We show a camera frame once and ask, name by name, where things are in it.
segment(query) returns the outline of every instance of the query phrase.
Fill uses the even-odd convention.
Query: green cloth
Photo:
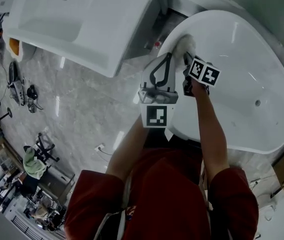
[[[32,147],[26,150],[23,165],[27,174],[38,180],[43,176],[47,167],[42,161],[35,157],[35,150]]]

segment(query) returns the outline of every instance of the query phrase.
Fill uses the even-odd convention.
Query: red sleeve
[[[109,174],[83,170],[66,212],[68,240],[93,239],[107,213],[121,206],[124,183]]]
[[[219,172],[211,182],[208,198],[234,240],[254,239],[258,206],[242,169],[228,168]]]

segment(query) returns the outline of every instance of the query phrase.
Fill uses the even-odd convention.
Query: rectangular sink basin
[[[7,36],[113,77],[152,0],[14,0]]]

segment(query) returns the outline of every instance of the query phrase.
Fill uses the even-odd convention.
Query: hand
[[[206,95],[207,92],[205,89],[205,85],[203,85],[202,83],[199,83],[195,79],[192,79],[192,94],[194,95],[196,99],[201,95]]]

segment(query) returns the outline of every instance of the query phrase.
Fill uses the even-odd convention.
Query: white bathtub
[[[284,67],[261,35],[233,13],[209,10],[178,25],[159,56],[171,52],[185,34],[194,37],[196,54],[221,70],[217,86],[210,88],[210,98],[228,148],[267,154],[281,147]],[[196,101],[183,95],[183,80],[177,69],[179,99],[169,129],[183,139],[199,141]]]

